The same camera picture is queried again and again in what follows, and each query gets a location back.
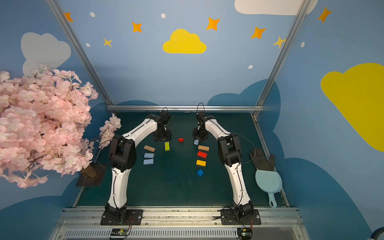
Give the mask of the natural wood block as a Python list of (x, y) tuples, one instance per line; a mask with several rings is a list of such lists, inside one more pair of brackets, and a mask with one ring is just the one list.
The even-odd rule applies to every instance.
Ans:
[(199, 145), (199, 146), (198, 146), (198, 150), (201, 150), (201, 151), (209, 151), (210, 148), (209, 148), (209, 147), (206, 147), (206, 146), (201, 146), (201, 145)]
[(150, 147), (150, 146), (147, 146), (147, 145), (144, 146), (144, 149), (145, 149), (146, 151), (150, 151), (150, 152), (152, 152), (152, 153), (154, 153), (155, 150), (156, 150), (155, 148)]

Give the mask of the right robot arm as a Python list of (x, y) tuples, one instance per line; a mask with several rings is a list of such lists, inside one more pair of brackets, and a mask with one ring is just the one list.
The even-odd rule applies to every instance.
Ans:
[(217, 140), (218, 156), (228, 172), (233, 190), (235, 216), (238, 220), (252, 216), (254, 206), (243, 177), (239, 135), (225, 130), (214, 116), (206, 116), (203, 111), (197, 112), (196, 118), (198, 125), (193, 131), (194, 139), (205, 141), (212, 134)]

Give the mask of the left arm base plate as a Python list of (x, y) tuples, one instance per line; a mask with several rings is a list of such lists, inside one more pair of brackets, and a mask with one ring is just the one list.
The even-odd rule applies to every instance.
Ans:
[(128, 209), (128, 210), (119, 210), (115, 213), (105, 212), (102, 215), (100, 222), (101, 226), (139, 226), (142, 222), (143, 210), (142, 209)]

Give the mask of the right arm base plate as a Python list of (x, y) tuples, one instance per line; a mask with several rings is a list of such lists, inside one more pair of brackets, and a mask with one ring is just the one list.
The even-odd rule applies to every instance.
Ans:
[(261, 216), (259, 214), (259, 211), (254, 209), (254, 212), (252, 215), (248, 217), (240, 217), (235, 210), (233, 209), (221, 209), (221, 222), (222, 225), (261, 225)]

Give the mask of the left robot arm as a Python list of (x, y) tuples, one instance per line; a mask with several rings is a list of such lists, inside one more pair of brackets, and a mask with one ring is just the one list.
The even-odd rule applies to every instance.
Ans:
[(105, 216), (123, 223), (127, 217), (127, 186), (130, 172), (137, 161), (136, 147), (148, 135), (154, 134), (154, 141), (170, 141), (172, 133), (167, 129), (171, 116), (162, 110), (159, 115), (149, 114), (142, 123), (131, 131), (112, 140), (109, 159), (112, 163), (111, 194), (105, 206)]

